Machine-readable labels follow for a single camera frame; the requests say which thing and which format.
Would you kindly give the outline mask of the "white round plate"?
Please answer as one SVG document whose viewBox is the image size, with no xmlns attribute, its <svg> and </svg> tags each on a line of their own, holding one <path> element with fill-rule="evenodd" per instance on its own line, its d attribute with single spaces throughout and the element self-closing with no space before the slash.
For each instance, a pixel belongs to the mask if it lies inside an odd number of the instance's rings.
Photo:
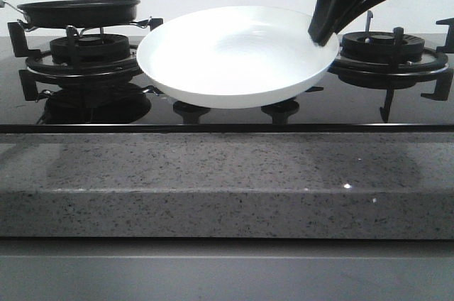
<svg viewBox="0 0 454 301">
<path fill-rule="evenodd" d="M 217 109 L 281 102 L 313 87 L 339 41 L 309 36 L 310 17 L 287 9 L 230 6 L 197 11 L 142 39 L 137 62 L 167 96 Z"/>
</svg>

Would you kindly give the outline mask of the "black frying pan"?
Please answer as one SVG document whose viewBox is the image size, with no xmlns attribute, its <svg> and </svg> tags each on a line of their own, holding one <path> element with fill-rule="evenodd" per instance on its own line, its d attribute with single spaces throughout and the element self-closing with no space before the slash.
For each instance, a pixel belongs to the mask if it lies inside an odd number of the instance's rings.
<svg viewBox="0 0 454 301">
<path fill-rule="evenodd" d="M 15 9 L 36 28 L 96 28 L 134 21 L 140 0 L 62 0 L 20 4 Z"/>
</svg>

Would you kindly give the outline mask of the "right black burner grate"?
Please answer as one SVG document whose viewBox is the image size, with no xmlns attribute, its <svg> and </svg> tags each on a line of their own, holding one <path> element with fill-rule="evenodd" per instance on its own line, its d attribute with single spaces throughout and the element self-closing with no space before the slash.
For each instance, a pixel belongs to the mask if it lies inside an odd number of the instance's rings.
<svg viewBox="0 0 454 301">
<path fill-rule="evenodd" d="M 453 125 L 453 20 L 437 46 L 425 40 L 418 62 L 400 63 L 403 28 L 396 27 L 395 54 L 388 63 L 352 60 L 340 54 L 316 86 L 291 101 L 296 124 Z"/>
</svg>

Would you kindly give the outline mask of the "black burner grate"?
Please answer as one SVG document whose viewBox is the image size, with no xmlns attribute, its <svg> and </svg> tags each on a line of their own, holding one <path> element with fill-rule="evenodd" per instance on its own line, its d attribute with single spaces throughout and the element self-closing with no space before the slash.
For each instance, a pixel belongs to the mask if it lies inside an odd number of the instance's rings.
<svg viewBox="0 0 454 301">
<path fill-rule="evenodd" d="M 425 40 L 418 62 L 400 63 L 403 28 L 396 27 L 395 54 L 388 63 L 352 60 L 340 54 L 316 86 L 291 101 L 296 124 L 453 125 L 453 20 L 437 46 Z"/>
<path fill-rule="evenodd" d="M 72 63 L 55 63 L 50 53 L 50 44 L 47 51 L 28 47 L 26 39 L 28 29 L 22 21 L 10 22 L 8 29 L 13 53 L 17 58 L 23 58 L 25 65 L 16 76 L 8 76 L 9 87 L 21 88 L 27 101 L 40 99 L 41 93 L 37 88 L 39 82 L 68 89 L 76 94 L 101 90 L 111 92 L 114 87 L 128 83 L 133 77 L 143 73 L 135 57 L 138 46 L 130 41 L 131 55 L 128 58 L 111 62 L 83 63 L 79 59 L 75 42 L 85 34 L 74 26 L 66 26 L 65 37 L 69 38 Z"/>
</svg>

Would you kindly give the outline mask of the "black glass gas hob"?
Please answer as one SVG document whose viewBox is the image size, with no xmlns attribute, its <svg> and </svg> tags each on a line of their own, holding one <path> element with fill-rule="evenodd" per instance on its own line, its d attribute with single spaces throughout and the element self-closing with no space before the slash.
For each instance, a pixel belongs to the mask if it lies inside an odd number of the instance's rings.
<svg viewBox="0 0 454 301">
<path fill-rule="evenodd" d="M 451 132 L 453 55 L 416 77 L 330 70 L 310 90 L 252 109 L 207 109 L 158 94 L 145 75 L 71 85 L 42 77 L 1 39 L 2 133 Z"/>
</svg>

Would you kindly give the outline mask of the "left black burner grate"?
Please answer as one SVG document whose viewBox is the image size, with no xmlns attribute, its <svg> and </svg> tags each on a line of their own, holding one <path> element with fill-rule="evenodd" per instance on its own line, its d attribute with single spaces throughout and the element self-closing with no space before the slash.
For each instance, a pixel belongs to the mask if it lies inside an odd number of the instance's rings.
<svg viewBox="0 0 454 301">
<path fill-rule="evenodd" d="M 25 65 L 16 76 L 8 76 L 9 87 L 21 88 L 27 101 L 40 99 L 41 93 L 37 88 L 39 82 L 68 89 L 76 94 L 101 90 L 111 92 L 114 87 L 128 83 L 133 77 L 143 73 L 135 57 L 138 46 L 130 41 L 131 55 L 128 58 L 111 62 L 83 63 L 79 59 L 75 42 L 85 34 L 74 26 L 66 26 L 65 37 L 69 38 L 72 63 L 55 63 L 50 53 L 50 44 L 47 51 L 28 47 L 26 39 L 28 29 L 22 21 L 10 22 L 8 29 L 13 53 L 17 58 L 23 58 Z"/>
</svg>

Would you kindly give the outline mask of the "grey cabinet drawer front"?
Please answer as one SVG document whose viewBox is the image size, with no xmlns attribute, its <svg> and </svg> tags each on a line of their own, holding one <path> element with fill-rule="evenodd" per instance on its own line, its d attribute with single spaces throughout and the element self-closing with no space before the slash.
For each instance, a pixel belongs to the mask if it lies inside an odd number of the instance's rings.
<svg viewBox="0 0 454 301">
<path fill-rule="evenodd" d="M 452 300 L 450 241 L 1 241 L 2 300 Z"/>
</svg>

